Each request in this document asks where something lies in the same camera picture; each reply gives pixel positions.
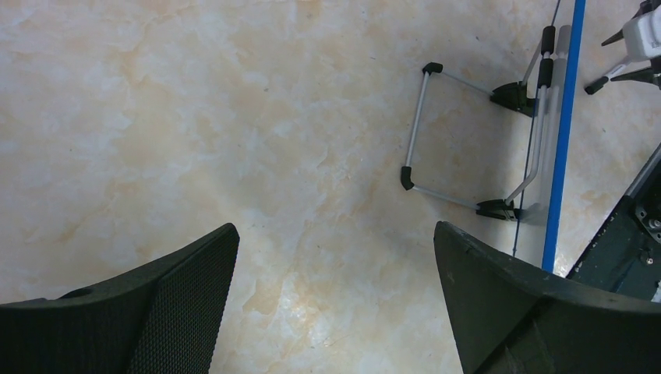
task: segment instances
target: metal frame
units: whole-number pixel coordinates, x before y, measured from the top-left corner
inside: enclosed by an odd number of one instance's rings
[[[422,70],[423,78],[422,78],[422,89],[420,90],[420,97],[418,99],[418,106],[415,111],[415,119],[413,121],[413,129],[411,131],[411,140],[408,142],[408,152],[406,153],[406,163],[404,167],[402,168],[402,176],[401,176],[401,184],[402,186],[406,189],[412,189],[414,191],[418,191],[421,193],[424,193],[429,196],[436,197],[438,199],[442,199],[445,201],[449,201],[451,203],[455,203],[461,206],[465,206],[469,209],[472,210],[479,210],[479,205],[476,203],[471,203],[470,201],[466,199],[460,199],[457,197],[450,196],[444,192],[441,191],[434,191],[432,189],[428,189],[425,187],[422,187],[420,185],[415,185],[413,182],[411,182],[411,171],[412,171],[412,158],[413,158],[413,150],[415,149],[415,141],[418,137],[418,129],[420,125],[420,113],[422,112],[422,105],[424,104],[425,101],[425,94],[427,91],[427,83],[429,82],[429,78],[433,73],[438,73],[438,74],[443,74],[445,76],[449,76],[454,80],[457,80],[458,82],[461,82],[465,84],[466,86],[470,86],[471,88],[478,90],[484,94],[487,94],[491,96],[493,94],[492,91],[489,91],[483,87],[481,87],[477,83],[473,83],[467,79],[464,79],[461,76],[457,76],[455,74],[445,72],[443,70],[443,66],[441,64],[436,64],[434,62],[429,63],[425,68]]]
[[[550,53],[545,53],[544,58],[550,58]],[[534,57],[530,63],[530,66],[534,66],[535,62],[538,60],[537,57]],[[438,73],[442,74],[445,76],[449,76],[450,78],[465,84],[466,86],[471,87],[474,90],[477,90],[479,92],[482,92],[483,94],[491,97],[493,95],[493,91],[490,91],[483,86],[481,86],[478,83],[473,83],[470,80],[467,80],[461,76],[458,76],[456,74],[453,74],[451,72],[447,72],[443,69],[443,66],[441,64],[437,64],[434,62],[429,63],[425,68],[422,70],[422,89],[420,90],[420,96],[418,99],[418,104],[415,110],[415,119],[413,121],[413,128],[411,131],[411,139],[408,143],[408,152],[406,153],[406,162],[404,164],[404,167],[402,168],[402,173],[401,173],[401,184],[402,186],[406,189],[412,189],[414,191],[418,191],[421,193],[424,193],[429,196],[436,197],[438,199],[442,199],[445,201],[449,201],[451,203],[456,203],[461,206],[465,206],[471,210],[480,210],[481,206],[478,203],[472,203],[466,199],[460,199],[454,196],[450,196],[446,194],[445,192],[441,191],[435,191],[432,189],[428,189],[426,187],[422,187],[420,185],[416,185],[411,181],[411,173],[412,173],[412,158],[413,158],[413,150],[415,149],[415,141],[417,140],[418,136],[418,130],[419,130],[419,125],[420,125],[420,114],[422,113],[422,106],[424,105],[425,101],[425,95],[427,91],[427,84],[429,82],[429,78],[432,76],[432,74]],[[534,137],[534,142],[532,144],[533,146],[533,154],[532,154],[532,163],[531,163],[531,169],[528,175],[525,177],[524,181],[504,200],[504,203],[506,206],[510,206],[513,202],[513,200],[523,192],[525,187],[527,187],[532,181],[536,178],[539,170],[539,159],[540,159],[540,154],[542,151],[542,137],[543,137],[543,130],[544,130],[544,122],[546,120],[546,102],[547,102],[547,92],[550,87],[547,86],[541,86],[539,88],[539,110],[537,111],[537,116],[533,118],[532,126],[535,130],[535,137]]]

